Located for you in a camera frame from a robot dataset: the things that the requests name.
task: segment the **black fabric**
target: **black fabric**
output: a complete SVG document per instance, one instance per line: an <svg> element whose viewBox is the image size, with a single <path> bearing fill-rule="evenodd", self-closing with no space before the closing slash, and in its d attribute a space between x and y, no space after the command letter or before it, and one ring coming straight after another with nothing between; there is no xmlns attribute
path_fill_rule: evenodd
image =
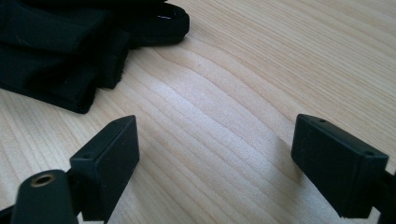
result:
<svg viewBox="0 0 396 224"><path fill-rule="evenodd" d="M115 10L114 20L132 34L133 47L176 44L190 30L186 11L166 3L119 8Z"/></svg>
<svg viewBox="0 0 396 224"><path fill-rule="evenodd" d="M110 16L92 8L46 11L15 0L5 0L0 12L1 42L66 53L82 52Z"/></svg>
<svg viewBox="0 0 396 224"><path fill-rule="evenodd" d="M22 0L26 4L41 7L128 7L138 4L161 3L166 0Z"/></svg>
<svg viewBox="0 0 396 224"><path fill-rule="evenodd" d="M176 43L189 30L187 13L165 3L109 10L24 2L0 0L0 88L77 113L88 112L95 88L116 87L130 48Z"/></svg>
<svg viewBox="0 0 396 224"><path fill-rule="evenodd" d="M98 74L93 66L68 67L65 55L6 45L0 45L0 62L2 89L77 113L88 112L92 105Z"/></svg>

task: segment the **wooden table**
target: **wooden table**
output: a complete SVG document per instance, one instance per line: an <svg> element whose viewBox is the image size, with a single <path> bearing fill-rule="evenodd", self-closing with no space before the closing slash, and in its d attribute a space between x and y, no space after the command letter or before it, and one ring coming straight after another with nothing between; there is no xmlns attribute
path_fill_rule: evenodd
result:
<svg viewBox="0 0 396 224"><path fill-rule="evenodd" d="M110 223L375 223L341 219L290 158L297 114L396 165L396 3L175 0L191 31L130 52L87 115L0 90L0 209L111 120L136 115L141 161Z"/></svg>

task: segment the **black plastic part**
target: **black plastic part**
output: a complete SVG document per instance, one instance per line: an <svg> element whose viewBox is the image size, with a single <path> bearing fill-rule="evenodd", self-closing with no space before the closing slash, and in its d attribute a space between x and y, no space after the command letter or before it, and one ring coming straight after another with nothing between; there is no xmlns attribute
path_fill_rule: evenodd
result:
<svg viewBox="0 0 396 224"><path fill-rule="evenodd" d="M76 180L73 170L70 169L66 172L67 181L69 182L70 194L72 196L73 212L75 216L81 212L81 208L84 205L84 189L82 183Z"/></svg>
<svg viewBox="0 0 396 224"><path fill-rule="evenodd" d="M14 210L14 206L10 206L0 211L0 224L11 223L12 210Z"/></svg>
<svg viewBox="0 0 396 224"><path fill-rule="evenodd" d="M26 179L12 211L13 224L78 223L64 171L50 170Z"/></svg>
<svg viewBox="0 0 396 224"><path fill-rule="evenodd" d="M132 34L131 48L171 45L190 30L186 11L171 4L144 4L115 10L115 23Z"/></svg>
<svg viewBox="0 0 396 224"><path fill-rule="evenodd" d="M368 217L370 194L389 157L330 122L296 121L291 156L340 217Z"/></svg>
<svg viewBox="0 0 396 224"><path fill-rule="evenodd" d="M83 187L84 220L108 222L138 161L134 116L109 123L70 159L73 177Z"/></svg>
<svg viewBox="0 0 396 224"><path fill-rule="evenodd" d="M375 181L371 192L371 202L381 212L378 223L396 223L396 175L385 172Z"/></svg>

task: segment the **black object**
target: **black object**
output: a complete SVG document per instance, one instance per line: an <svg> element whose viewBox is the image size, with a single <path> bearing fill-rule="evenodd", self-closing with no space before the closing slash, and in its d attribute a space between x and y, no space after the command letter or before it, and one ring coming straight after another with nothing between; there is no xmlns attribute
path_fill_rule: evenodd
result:
<svg viewBox="0 0 396 224"><path fill-rule="evenodd" d="M26 179L17 201L0 212L0 224L108 222L139 161L134 116L110 122L71 159L70 170Z"/></svg>
<svg viewBox="0 0 396 224"><path fill-rule="evenodd" d="M129 49L176 44L189 28L161 0L0 0L0 88L84 114L96 88L121 80Z"/></svg>
<svg viewBox="0 0 396 224"><path fill-rule="evenodd" d="M340 217L396 222L396 178L389 157L329 121L298 115L291 156Z"/></svg>

